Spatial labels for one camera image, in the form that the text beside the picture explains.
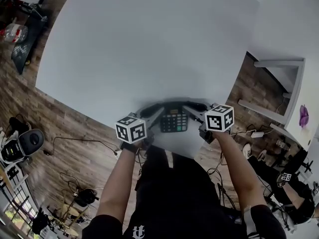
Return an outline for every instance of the plastic bottle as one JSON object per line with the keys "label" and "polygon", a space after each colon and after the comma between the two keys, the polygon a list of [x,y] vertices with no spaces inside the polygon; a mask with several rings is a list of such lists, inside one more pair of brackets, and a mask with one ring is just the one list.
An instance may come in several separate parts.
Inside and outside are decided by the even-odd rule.
{"label": "plastic bottle", "polygon": [[7,42],[23,42],[28,34],[28,28],[23,25],[9,24],[4,31],[1,32],[4,41]]}

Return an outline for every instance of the person's hand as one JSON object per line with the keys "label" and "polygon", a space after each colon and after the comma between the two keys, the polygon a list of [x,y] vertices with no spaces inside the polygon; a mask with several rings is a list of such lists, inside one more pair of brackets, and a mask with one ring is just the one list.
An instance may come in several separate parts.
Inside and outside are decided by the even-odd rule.
{"label": "person's hand", "polygon": [[229,135],[228,131],[226,131],[226,132],[213,131],[212,133],[213,133],[213,138],[215,138],[217,140],[220,139],[221,137],[225,137],[225,136]]}

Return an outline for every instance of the wrist strap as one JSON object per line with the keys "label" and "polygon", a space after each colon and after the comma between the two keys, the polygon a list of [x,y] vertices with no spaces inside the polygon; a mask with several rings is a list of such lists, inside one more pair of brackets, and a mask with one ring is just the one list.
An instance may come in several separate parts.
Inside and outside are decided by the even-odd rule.
{"label": "wrist strap", "polygon": [[120,149],[127,149],[130,152],[133,152],[135,155],[138,155],[140,148],[136,147],[133,144],[127,143],[127,142],[122,142]]}

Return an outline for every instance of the white cable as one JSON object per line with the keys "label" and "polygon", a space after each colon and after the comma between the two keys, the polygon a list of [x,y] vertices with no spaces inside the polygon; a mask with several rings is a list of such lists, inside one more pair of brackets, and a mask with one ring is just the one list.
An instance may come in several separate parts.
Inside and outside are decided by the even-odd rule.
{"label": "white cable", "polygon": [[92,189],[92,190],[95,190],[95,189],[104,189],[104,187],[97,187],[97,188],[86,188],[86,189]]}
{"label": "white cable", "polygon": [[282,106],[282,105],[284,104],[285,99],[286,99],[286,98],[284,98],[284,99],[283,99],[283,102],[281,103],[281,105],[278,106],[278,108],[277,108],[277,110],[276,110],[276,113],[278,112],[278,109],[280,108],[280,106]]}
{"label": "white cable", "polygon": [[274,129],[273,130],[270,130],[269,132],[267,132],[267,133],[264,133],[264,135],[266,135],[266,134],[268,134],[268,133],[271,133],[272,131],[274,131]]}
{"label": "white cable", "polygon": [[249,130],[249,131],[246,131],[246,132],[238,132],[238,133],[234,133],[234,134],[231,134],[231,135],[236,135],[236,134],[239,134],[239,133],[249,133],[249,132],[252,132],[252,131],[256,132],[256,130],[255,130],[255,129],[253,129],[253,130]]}

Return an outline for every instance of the sleeve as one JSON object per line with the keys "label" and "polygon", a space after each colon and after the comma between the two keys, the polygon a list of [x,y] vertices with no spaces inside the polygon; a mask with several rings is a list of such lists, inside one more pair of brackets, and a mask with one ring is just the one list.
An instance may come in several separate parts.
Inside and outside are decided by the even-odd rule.
{"label": "sleeve", "polygon": [[244,221],[249,239],[286,239],[280,222],[266,205],[257,205],[245,210]]}
{"label": "sleeve", "polygon": [[82,239],[119,239],[121,237],[122,223],[109,215],[96,216],[82,231]]}

